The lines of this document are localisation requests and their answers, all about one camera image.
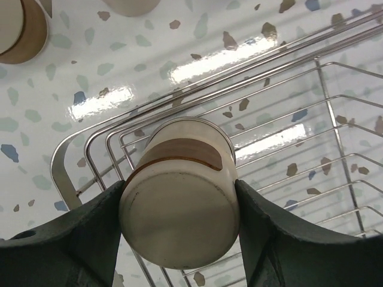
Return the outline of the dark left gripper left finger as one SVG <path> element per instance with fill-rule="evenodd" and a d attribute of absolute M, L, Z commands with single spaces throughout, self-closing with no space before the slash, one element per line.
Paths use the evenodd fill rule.
<path fill-rule="evenodd" d="M 124 181 L 62 216 L 1 240 L 1 286 L 112 286 Z"/>

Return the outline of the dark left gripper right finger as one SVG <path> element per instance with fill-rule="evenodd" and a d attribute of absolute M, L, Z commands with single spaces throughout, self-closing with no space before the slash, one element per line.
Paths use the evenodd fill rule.
<path fill-rule="evenodd" d="M 235 182 L 248 286 L 382 286 L 382 236 L 317 226 Z"/>

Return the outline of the steel cup with cork band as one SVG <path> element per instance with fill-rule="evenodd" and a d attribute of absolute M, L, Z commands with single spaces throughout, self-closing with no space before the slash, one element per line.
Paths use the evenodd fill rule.
<path fill-rule="evenodd" d="M 1 63 L 25 63 L 44 48 L 48 24 L 34 0 L 1 1 Z"/>

